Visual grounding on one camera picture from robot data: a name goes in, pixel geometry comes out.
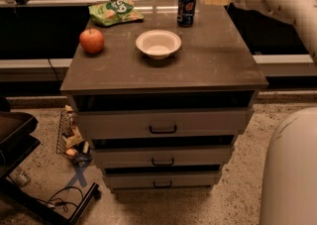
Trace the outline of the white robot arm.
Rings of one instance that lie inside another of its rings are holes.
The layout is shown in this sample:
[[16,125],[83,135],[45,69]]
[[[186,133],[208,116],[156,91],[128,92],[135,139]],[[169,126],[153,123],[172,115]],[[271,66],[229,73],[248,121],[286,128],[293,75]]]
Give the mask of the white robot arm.
[[[317,0],[201,0],[291,25],[317,60]],[[264,165],[259,225],[317,225],[317,108],[284,119],[271,137]]]

